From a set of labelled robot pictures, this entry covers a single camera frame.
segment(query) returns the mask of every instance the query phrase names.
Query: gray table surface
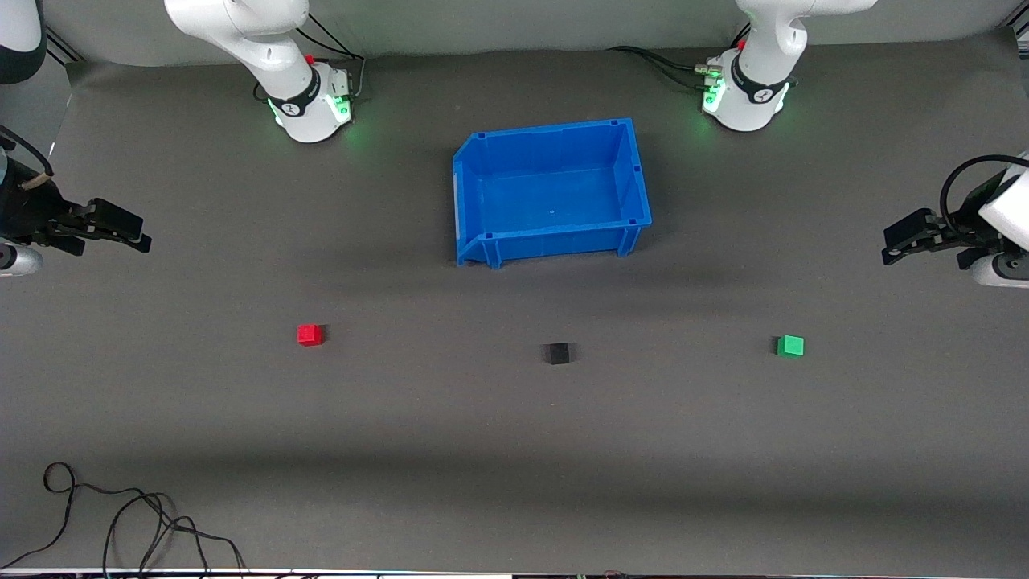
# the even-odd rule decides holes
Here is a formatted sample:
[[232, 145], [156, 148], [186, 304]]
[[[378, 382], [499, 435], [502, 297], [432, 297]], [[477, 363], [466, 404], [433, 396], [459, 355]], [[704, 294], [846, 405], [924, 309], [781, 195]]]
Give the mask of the gray table surface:
[[[1029, 143], [1014, 38], [816, 46], [797, 75], [743, 135], [628, 55], [384, 58], [355, 122], [300, 145], [240, 66], [79, 71], [58, 182], [143, 215], [153, 252], [0, 284], [3, 558], [57, 529], [64, 460], [255, 567], [1029, 574], [1029, 293], [879, 256], [954, 166]], [[455, 266], [470, 133], [616, 116], [654, 214], [636, 253]], [[808, 356], [773, 356], [784, 333]], [[578, 360], [543, 364], [553, 341]], [[99, 565], [118, 504], [83, 495], [25, 565]], [[130, 514], [115, 563], [150, 529]]]

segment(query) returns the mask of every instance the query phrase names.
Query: black band on robot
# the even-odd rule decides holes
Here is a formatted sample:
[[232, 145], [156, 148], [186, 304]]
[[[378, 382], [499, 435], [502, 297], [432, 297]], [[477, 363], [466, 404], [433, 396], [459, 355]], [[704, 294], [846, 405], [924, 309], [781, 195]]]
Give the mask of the black band on robot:
[[780, 82], [775, 84], [761, 84], [760, 82], [751, 80], [747, 78], [746, 74], [743, 74], [743, 70], [740, 69], [740, 57], [737, 55], [733, 59], [733, 66], [730, 67], [730, 71], [733, 74], [733, 82], [739, 86], [753, 104], [765, 104], [772, 100], [773, 97], [782, 91], [783, 86], [786, 85], [788, 78], [784, 78]]
[[318, 96], [318, 92], [321, 88], [321, 75], [318, 71], [311, 69], [311, 83], [308, 87], [291, 99], [277, 99], [275, 97], [269, 97], [268, 100], [272, 102], [275, 108], [278, 108], [286, 116], [300, 116], [304, 111], [308, 109], [308, 105], [311, 104], [315, 98]]

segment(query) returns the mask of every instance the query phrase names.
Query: black cable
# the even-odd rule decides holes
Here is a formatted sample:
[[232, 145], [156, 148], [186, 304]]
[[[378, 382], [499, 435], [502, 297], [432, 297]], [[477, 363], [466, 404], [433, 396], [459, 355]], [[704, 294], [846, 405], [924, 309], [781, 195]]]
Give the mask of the black cable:
[[318, 28], [322, 29], [322, 32], [324, 32], [329, 38], [331, 38], [333, 42], [335, 42], [336, 44], [339, 44], [340, 47], [343, 48], [344, 52], [350, 55], [351, 57], [353, 57], [355, 59], [364, 60], [364, 57], [362, 57], [362, 56], [360, 56], [358, 53], [352, 52], [350, 50], [350, 48], [348, 48], [346, 46], [346, 44], [344, 44], [343, 42], [340, 42], [340, 39], [336, 38], [335, 36], [333, 36], [332, 33], [329, 32], [327, 28], [325, 28], [324, 26], [322, 26], [322, 24], [320, 22], [318, 22], [318, 19], [316, 19], [314, 14], [309, 14], [309, 15], [311, 16], [311, 22], [315, 23], [315, 25], [317, 25]]
[[730, 48], [735, 48], [737, 45], [739, 45], [740, 40], [743, 40], [743, 37], [746, 36], [746, 34], [748, 32], [750, 32], [750, 23], [749, 22], [747, 24], [743, 25], [743, 28], [740, 29], [740, 32], [739, 32], [739, 34], [736, 35], [736, 38], [733, 38], [733, 41], [729, 43], [729, 47]]
[[1019, 10], [1019, 13], [1015, 14], [1015, 16], [1012, 17], [1012, 20], [1007, 21], [1007, 26], [1015, 26], [1015, 23], [1019, 22], [1019, 19], [1021, 19], [1022, 15], [1026, 13], [1026, 10], [1029, 10], [1029, 4], [1023, 6], [1022, 9]]
[[[50, 476], [52, 475], [54, 470], [58, 467], [63, 468], [65, 472], [68, 473], [69, 484], [66, 488], [56, 488], [52, 484], [50, 484]], [[144, 493], [142, 490], [137, 488], [135, 486], [129, 488], [122, 488], [119, 491], [109, 491], [93, 484], [78, 482], [75, 479], [75, 472], [72, 470], [72, 468], [67, 463], [61, 463], [61, 462], [51, 463], [46, 467], [46, 470], [43, 471], [43, 488], [55, 495], [65, 495], [65, 494], [68, 495], [68, 501], [65, 504], [65, 514], [64, 514], [64, 519], [61, 523], [61, 529], [58, 530], [57, 535], [54, 536], [54, 539], [51, 539], [49, 543], [38, 549], [33, 549], [31, 551], [23, 553], [22, 555], [19, 555], [17, 557], [14, 557], [14, 559], [12, 559], [10, 563], [4, 565], [3, 567], [0, 567], [0, 570], [11, 567], [12, 565], [15, 565], [20, 560], [24, 559], [25, 557], [45, 551], [46, 549], [57, 544], [57, 542], [61, 539], [61, 537], [64, 536], [65, 531], [68, 529], [68, 521], [71, 518], [71, 506], [75, 500], [76, 491], [78, 491], [79, 488], [88, 488], [90, 491], [99, 493], [101, 495], [121, 495], [125, 493], [136, 494], [136, 497], [129, 500], [128, 503], [126, 503], [125, 505], [121, 506], [121, 508], [118, 509], [117, 513], [114, 515], [114, 518], [111, 520], [110, 527], [108, 527], [107, 537], [104, 541], [104, 552], [102, 558], [103, 562], [102, 570], [104, 577], [108, 577], [107, 557], [110, 551], [111, 542], [114, 538], [114, 531], [117, 528], [118, 519], [121, 517], [121, 514], [125, 513], [126, 510], [128, 510], [131, 506], [135, 505], [138, 502], [143, 502], [144, 504], [146, 504], [146, 506], [149, 507], [150, 510], [152, 510], [157, 515], [157, 526], [154, 530], [153, 539], [151, 539], [150, 545], [147, 547], [146, 553], [140, 560], [139, 565], [140, 573], [142, 573], [143, 570], [146, 568], [147, 564], [150, 560], [150, 557], [157, 550], [157, 548], [161, 546], [161, 543], [166, 538], [170, 537], [174, 533], [185, 533], [193, 537], [193, 540], [197, 545], [197, 552], [200, 554], [201, 562], [204, 565], [205, 575], [210, 571], [211, 568], [210, 565], [208, 564], [207, 555], [204, 553], [204, 548], [200, 541], [201, 539], [227, 543], [229, 547], [232, 547], [233, 549], [233, 555], [236, 558], [236, 566], [239, 569], [240, 577], [241, 578], [243, 577], [243, 568], [246, 567], [246, 563], [243, 560], [243, 555], [240, 553], [240, 550], [236, 546], [236, 543], [234, 543], [229, 539], [225, 539], [224, 537], [218, 537], [215, 535], [210, 535], [202, 531], [199, 531], [197, 529], [196, 522], [190, 517], [180, 516], [172, 518], [171, 515], [168, 514], [168, 511], [165, 509], [165, 505], [162, 500], [165, 499], [169, 502], [169, 504], [171, 504], [172, 499], [171, 497], [169, 497], [164, 493]], [[182, 524], [183, 522], [188, 523], [188, 527], [183, 526]]]
[[78, 50], [72, 48], [71, 44], [65, 41], [65, 39], [62, 38], [60, 34], [54, 32], [54, 30], [50, 27], [46, 27], [46, 37], [50, 39], [54, 43], [56, 43], [58, 47], [61, 48], [62, 51], [68, 53], [68, 56], [70, 56], [73, 61], [79, 62], [85, 60], [85, 58], [82, 57], [82, 55], [80, 55]]
[[668, 67], [671, 67], [671, 68], [674, 68], [676, 70], [682, 70], [684, 72], [694, 72], [694, 67], [691, 67], [691, 66], [677, 63], [675, 61], [669, 60], [669, 59], [667, 59], [667, 58], [659, 55], [658, 52], [654, 52], [653, 50], [647, 50], [646, 48], [640, 48], [639, 46], [626, 46], [626, 45], [611, 46], [610, 48], [608, 48], [608, 50], [614, 50], [616, 52], [630, 52], [630, 53], [633, 53], [633, 55], [639, 55], [639, 56], [641, 56], [641, 57], [643, 57], [645, 59], [651, 59], [653, 61], [658, 61], [661, 64], [663, 64], [665, 66], [668, 66]]
[[349, 58], [354, 59], [354, 60], [363, 60], [364, 59], [364, 57], [355, 55], [355, 53], [351, 52], [350, 50], [341, 50], [339, 48], [333, 48], [332, 46], [329, 46], [328, 44], [325, 44], [323, 42], [319, 42], [318, 40], [315, 40], [314, 38], [312, 38], [311, 35], [309, 35], [307, 32], [304, 32], [303, 30], [300, 30], [298, 28], [296, 29], [296, 32], [298, 32], [300, 36], [307, 38], [308, 40], [314, 42], [315, 44], [318, 44], [319, 46], [321, 46], [322, 48], [325, 48], [326, 50], [330, 50], [330, 51], [335, 52], [338, 55], [343, 55], [345, 57], [349, 57]]
[[49, 44], [52, 44], [54, 46], [57, 46], [59, 50], [61, 50], [62, 52], [68, 55], [68, 59], [69, 60], [71, 60], [72, 62], [78, 62], [78, 59], [75, 58], [75, 55], [71, 53], [68, 50], [68, 48], [65, 48], [64, 46], [62, 46], [60, 42], [58, 42], [52, 36], [50, 36], [49, 32], [46, 33], [46, 40], [48, 41]]
[[43, 172], [46, 173], [47, 175], [51, 176], [51, 177], [54, 176], [54, 167], [50, 166], [49, 159], [47, 159], [45, 156], [43, 156], [43, 154], [41, 152], [39, 152], [39, 150], [37, 150], [36, 147], [34, 147], [31, 144], [29, 144], [29, 141], [23, 139], [22, 137], [20, 137], [17, 135], [17, 133], [15, 133], [14, 131], [11, 131], [10, 129], [8, 129], [6, 126], [4, 126], [3, 124], [0, 124], [0, 133], [3, 133], [5, 135], [7, 135], [8, 137], [10, 137], [10, 139], [12, 141], [14, 141], [15, 143], [24, 146], [26, 150], [28, 150], [29, 152], [31, 152], [32, 155], [35, 156], [37, 159], [39, 159], [39, 161], [43, 165]]
[[959, 239], [972, 245], [975, 245], [975, 239], [959, 229], [954, 223], [951, 211], [947, 207], [947, 198], [950, 196], [951, 187], [954, 186], [954, 181], [957, 180], [958, 176], [960, 176], [965, 169], [971, 167], [972, 165], [979, 165], [980, 162], [988, 162], [991, 160], [1020, 165], [1022, 167], [1029, 168], [1029, 160], [1022, 158], [1021, 156], [1013, 156], [1010, 154], [984, 154], [982, 156], [969, 158], [961, 165], [958, 165], [958, 168], [951, 172], [950, 176], [947, 177], [947, 180], [944, 181], [944, 188], [939, 191], [939, 214], [944, 217], [944, 221], [947, 223], [947, 226], [949, 226]]
[[54, 52], [50, 51], [49, 48], [46, 48], [46, 53], [49, 55], [51, 59], [58, 61], [58, 64], [60, 64], [61, 66], [67, 66], [67, 65], [65, 65], [64, 61], [62, 61], [61, 59], [59, 59], [57, 57], [57, 55], [55, 55]]
[[673, 68], [675, 70], [679, 70], [679, 71], [682, 71], [682, 72], [690, 72], [690, 73], [694, 72], [693, 67], [686, 67], [685, 65], [681, 65], [681, 64], [679, 64], [677, 62], [668, 60], [665, 57], [663, 57], [663, 56], [661, 56], [661, 55], [659, 55], [657, 52], [652, 52], [652, 51], [644, 49], [644, 48], [638, 48], [636, 46], [612, 46], [612, 47], [608, 48], [608, 50], [614, 50], [614, 51], [617, 51], [617, 52], [628, 52], [628, 53], [636, 55], [636, 56], [642, 58], [643, 60], [645, 60], [646, 62], [650, 63], [651, 65], [653, 65], [653, 67], [655, 69], [658, 69], [658, 72], [662, 73], [666, 78], [668, 78], [672, 82], [675, 82], [676, 84], [679, 84], [680, 86], [685, 86], [686, 88], [691, 88], [691, 89], [697, 89], [698, 88], [698, 86], [696, 86], [695, 84], [691, 84], [691, 83], [689, 83], [689, 82], [687, 82], [687, 81], [679, 78], [678, 76], [675, 76], [674, 74], [672, 74], [672, 72], [670, 70], [666, 69], [662, 65], [669, 66], [669, 67], [671, 67], [671, 68]]

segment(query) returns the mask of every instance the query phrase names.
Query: blue storage bin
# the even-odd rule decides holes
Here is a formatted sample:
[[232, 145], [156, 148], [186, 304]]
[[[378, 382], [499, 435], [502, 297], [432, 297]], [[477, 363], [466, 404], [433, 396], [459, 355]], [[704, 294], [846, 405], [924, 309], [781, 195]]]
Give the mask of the blue storage bin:
[[457, 264], [617, 250], [650, 224], [630, 118], [476, 133], [454, 155]]

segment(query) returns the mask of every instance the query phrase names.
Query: connector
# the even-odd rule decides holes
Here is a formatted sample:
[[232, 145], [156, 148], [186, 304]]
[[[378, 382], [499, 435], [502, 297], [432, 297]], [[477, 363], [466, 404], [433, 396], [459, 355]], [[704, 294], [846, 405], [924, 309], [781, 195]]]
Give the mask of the connector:
[[721, 67], [714, 64], [699, 64], [694, 67], [694, 72], [712, 78], [721, 78]]

